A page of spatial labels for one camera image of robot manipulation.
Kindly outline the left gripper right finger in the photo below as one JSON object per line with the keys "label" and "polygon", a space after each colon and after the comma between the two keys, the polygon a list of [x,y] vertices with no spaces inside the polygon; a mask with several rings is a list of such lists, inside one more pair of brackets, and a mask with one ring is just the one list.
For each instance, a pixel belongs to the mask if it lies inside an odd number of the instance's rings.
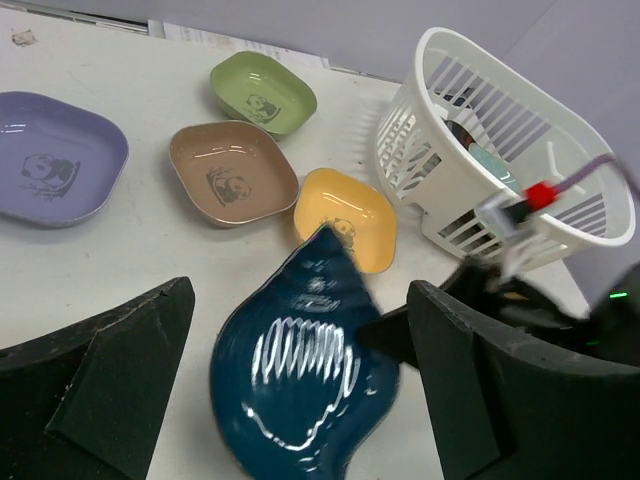
{"label": "left gripper right finger", "polygon": [[415,281],[408,321],[447,479],[635,479],[639,371],[552,345]]}

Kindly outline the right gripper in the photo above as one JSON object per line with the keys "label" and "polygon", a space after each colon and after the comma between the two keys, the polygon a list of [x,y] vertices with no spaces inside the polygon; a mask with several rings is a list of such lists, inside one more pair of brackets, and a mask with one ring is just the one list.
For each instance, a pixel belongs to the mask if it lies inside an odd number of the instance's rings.
{"label": "right gripper", "polygon": [[[639,358],[639,265],[619,278],[585,318],[565,313],[519,277],[500,281],[500,269],[466,259],[440,289],[468,307],[556,346],[601,360]],[[399,307],[357,329],[357,341],[399,364],[418,361],[408,308]]]}

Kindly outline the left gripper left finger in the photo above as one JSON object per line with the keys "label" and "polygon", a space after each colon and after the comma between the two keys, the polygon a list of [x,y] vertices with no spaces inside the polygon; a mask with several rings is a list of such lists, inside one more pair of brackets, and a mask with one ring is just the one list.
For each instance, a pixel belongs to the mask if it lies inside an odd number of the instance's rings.
{"label": "left gripper left finger", "polygon": [[146,478],[194,307],[177,277],[2,349],[2,478]]}

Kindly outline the dark blue leaf plate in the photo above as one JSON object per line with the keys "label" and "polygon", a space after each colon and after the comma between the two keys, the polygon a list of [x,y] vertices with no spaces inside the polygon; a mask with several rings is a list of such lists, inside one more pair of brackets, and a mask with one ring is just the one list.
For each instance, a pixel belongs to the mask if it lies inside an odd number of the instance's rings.
{"label": "dark blue leaf plate", "polygon": [[391,409],[396,361],[357,342],[379,309],[335,231],[319,228],[223,325],[210,394],[254,479],[342,479]]}

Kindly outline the yellow square panda plate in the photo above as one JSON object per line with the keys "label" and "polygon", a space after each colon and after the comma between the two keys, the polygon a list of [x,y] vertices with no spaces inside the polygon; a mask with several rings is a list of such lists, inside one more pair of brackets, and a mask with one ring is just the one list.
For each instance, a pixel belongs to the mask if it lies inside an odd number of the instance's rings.
{"label": "yellow square panda plate", "polygon": [[373,187],[338,170],[319,168],[305,177],[293,219],[301,241],[320,227],[331,226],[365,274],[382,273],[394,260],[397,218],[390,202]]}

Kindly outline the light teal rectangular plate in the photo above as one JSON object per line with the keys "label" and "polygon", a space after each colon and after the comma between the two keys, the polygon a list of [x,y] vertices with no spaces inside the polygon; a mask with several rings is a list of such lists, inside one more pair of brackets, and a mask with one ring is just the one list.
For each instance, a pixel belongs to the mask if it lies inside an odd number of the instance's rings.
{"label": "light teal rectangular plate", "polygon": [[468,151],[471,156],[497,180],[515,193],[521,193],[522,189],[516,177],[510,172],[503,160],[494,156],[477,143],[471,143]]}

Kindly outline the round black rimmed plate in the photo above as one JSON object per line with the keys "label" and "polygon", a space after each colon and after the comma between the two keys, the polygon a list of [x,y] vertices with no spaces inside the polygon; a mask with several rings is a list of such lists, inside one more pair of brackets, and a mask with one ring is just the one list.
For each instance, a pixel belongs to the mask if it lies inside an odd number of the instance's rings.
{"label": "round black rimmed plate", "polygon": [[465,150],[475,143],[473,136],[459,123],[453,120],[445,120],[444,123]]}

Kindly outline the brown square panda plate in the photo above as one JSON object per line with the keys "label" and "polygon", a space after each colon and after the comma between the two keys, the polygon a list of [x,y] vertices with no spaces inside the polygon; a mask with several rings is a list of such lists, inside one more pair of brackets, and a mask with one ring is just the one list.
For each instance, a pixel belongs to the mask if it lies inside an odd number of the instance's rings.
{"label": "brown square panda plate", "polygon": [[291,209],[299,179],[279,144],[244,121],[185,127],[169,158],[191,203],[213,225],[235,228]]}

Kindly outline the purple square panda plate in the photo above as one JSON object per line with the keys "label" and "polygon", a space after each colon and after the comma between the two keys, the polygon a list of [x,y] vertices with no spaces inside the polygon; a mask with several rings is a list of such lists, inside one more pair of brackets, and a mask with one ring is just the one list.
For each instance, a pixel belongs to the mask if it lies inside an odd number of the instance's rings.
{"label": "purple square panda plate", "polygon": [[66,228],[108,201],[129,157],[122,130],[33,92],[1,94],[1,213]]}

